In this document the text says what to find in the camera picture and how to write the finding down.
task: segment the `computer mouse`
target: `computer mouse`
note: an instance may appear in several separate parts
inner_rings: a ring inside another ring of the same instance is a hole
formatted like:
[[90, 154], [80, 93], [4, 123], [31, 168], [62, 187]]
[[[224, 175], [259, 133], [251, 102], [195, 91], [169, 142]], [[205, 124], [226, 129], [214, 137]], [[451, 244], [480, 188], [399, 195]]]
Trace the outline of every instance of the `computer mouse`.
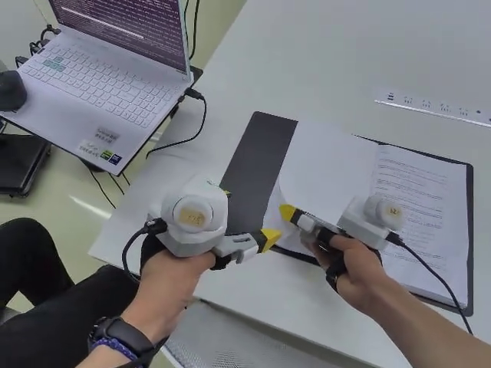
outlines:
[[21, 75], [17, 71], [0, 73], [0, 111], [15, 111], [28, 99]]

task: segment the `yellow tip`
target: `yellow tip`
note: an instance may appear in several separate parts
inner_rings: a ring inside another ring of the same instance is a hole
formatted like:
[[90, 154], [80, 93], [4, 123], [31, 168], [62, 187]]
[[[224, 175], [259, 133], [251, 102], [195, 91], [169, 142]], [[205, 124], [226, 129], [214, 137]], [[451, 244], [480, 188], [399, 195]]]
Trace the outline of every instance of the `yellow tip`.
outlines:
[[264, 228], [262, 234], [268, 239], [261, 253], [266, 253], [282, 237], [282, 232], [272, 228]]
[[297, 209], [292, 205], [279, 206], [279, 213], [282, 214], [282, 219], [284, 219], [287, 222], [290, 222], [292, 220], [293, 214], [295, 213], [296, 210]]

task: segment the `person's left hand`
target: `person's left hand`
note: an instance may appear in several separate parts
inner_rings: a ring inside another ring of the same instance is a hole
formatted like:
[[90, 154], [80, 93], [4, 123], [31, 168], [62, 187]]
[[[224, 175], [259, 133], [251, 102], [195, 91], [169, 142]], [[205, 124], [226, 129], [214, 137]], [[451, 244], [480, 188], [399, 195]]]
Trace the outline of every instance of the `person's left hand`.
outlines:
[[176, 258], [169, 251], [159, 251], [143, 266], [137, 296], [121, 317], [153, 343], [161, 341], [176, 328], [199, 278], [215, 260], [212, 253]]

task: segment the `laptop keyboard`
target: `laptop keyboard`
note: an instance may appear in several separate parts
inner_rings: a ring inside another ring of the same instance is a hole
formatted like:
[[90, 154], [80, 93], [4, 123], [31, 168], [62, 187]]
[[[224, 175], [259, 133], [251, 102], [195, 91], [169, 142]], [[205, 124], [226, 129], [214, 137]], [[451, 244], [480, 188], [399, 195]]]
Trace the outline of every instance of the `laptop keyboard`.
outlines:
[[21, 71], [143, 128], [178, 91], [70, 48], [44, 50]]

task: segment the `power strip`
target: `power strip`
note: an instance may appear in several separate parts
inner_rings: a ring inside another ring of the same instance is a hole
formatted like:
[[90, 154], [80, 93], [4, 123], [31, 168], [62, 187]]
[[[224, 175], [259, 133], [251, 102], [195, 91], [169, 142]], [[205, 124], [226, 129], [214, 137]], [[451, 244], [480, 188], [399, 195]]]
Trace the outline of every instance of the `power strip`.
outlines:
[[376, 92], [375, 102], [483, 127], [491, 127], [491, 112], [489, 111], [462, 107], [441, 100], [416, 97], [413, 94], [405, 94], [394, 89], [378, 90]]

